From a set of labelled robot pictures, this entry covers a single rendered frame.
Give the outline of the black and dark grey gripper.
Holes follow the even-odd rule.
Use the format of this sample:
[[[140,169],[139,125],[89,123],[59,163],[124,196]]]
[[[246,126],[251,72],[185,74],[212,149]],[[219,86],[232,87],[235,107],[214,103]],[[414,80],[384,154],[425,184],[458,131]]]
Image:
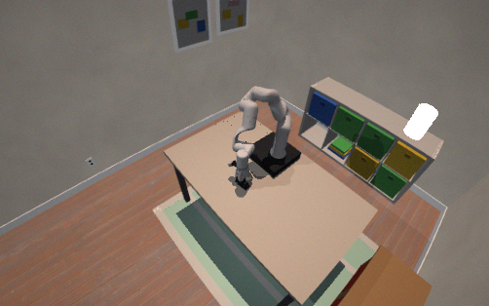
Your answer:
[[[242,185],[242,180],[245,181],[245,178],[249,175],[249,167],[247,167],[247,170],[245,171],[237,171],[235,173],[235,182],[238,182],[240,185]]]

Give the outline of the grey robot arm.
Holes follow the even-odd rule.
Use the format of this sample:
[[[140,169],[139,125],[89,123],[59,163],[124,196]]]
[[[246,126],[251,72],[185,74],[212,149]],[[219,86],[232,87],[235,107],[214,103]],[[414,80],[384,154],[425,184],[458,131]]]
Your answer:
[[[231,164],[228,164],[229,167],[235,166],[237,171],[247,170],[248,158],[255,149],[254,144],[239,141],[238,137],[242,132],[255,129],[258,113],[258,105],[255,103],[256,100],[268,102],[274,119],[278,121],[274,145],[270,150],[270,154],[276,159],[284,158],[286,155],[286,151],[283,153],[283,150],[286,147],[291,128],[291,115],[288,106],[281,100],[278,91],[255,86],[239,103],[239,109],[244,113],[243,124],[235,132],[232,145],[233,150],[237,152],[237,162],[232,161],[230,162]]]

